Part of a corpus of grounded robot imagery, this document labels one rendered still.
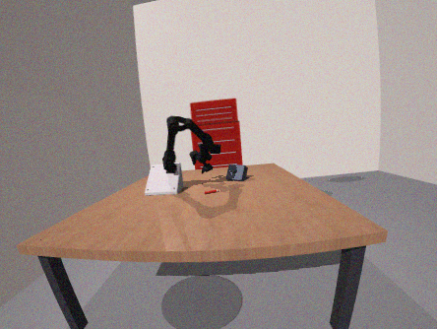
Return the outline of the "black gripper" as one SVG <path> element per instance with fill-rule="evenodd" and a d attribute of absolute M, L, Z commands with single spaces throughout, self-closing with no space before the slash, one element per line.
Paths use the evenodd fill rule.
<path fill-rule="evenodd" d="M 213 166 L 211 164 L 206 163 L 206 158 L 208 155 L 203 156 L 200 154 L 200 152 L 198 153 L 197 151 L 192 151 L 192 152 L 190 152 L 189 156 L 192 160 L 193 165 L 195 165 L 196 160 L 198 160 L 200 163 L 202 163 L 204 165 L 202 168 L 202 174 L 204 172 L 208 172 L 208 171 L 213 169 Z"/>

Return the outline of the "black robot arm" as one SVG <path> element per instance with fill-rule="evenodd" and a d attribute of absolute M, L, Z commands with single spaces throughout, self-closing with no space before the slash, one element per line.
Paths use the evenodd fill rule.
<path fill-rule="evenodd" d="M 179 123 L 185 125 L 179 125 Z M 175 163 L 175 138 L 179 131 L 184 129 L 190 129 L 197 137 L 201 139 L 203 144 L 198 144 L 200 148 L 200 154 L 207 156 L 206 160 L 209 161 L 212 156 L 211 154 L 220 154 L 220 144 L 214 144 L 214 141 L 208 133 L 205 133 L 197 124 L 192 122 L 190 118 L 184 118 L 181 116 L 168 116 L 166 118 L 168 136 L 167 136 L 167 147 L 164 152 L 164 157 L 162 158 L 163 168 L 167 173 L 175 173 L 176 164 Z M 210 153 L 211 154 L 210 154 Z"/>

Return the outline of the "dark grey square panel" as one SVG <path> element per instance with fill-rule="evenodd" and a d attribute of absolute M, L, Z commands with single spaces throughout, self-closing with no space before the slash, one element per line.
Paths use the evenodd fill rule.
<path fill-rule="evenodd" d="M 248 170 L 248 167 L 246 165 L 230 164 L 228 166 L 226 179 L 227 180 L 244 181 L 244 180 L 249 178 L 249 177 L 246 177 L 247 170 Z"/>

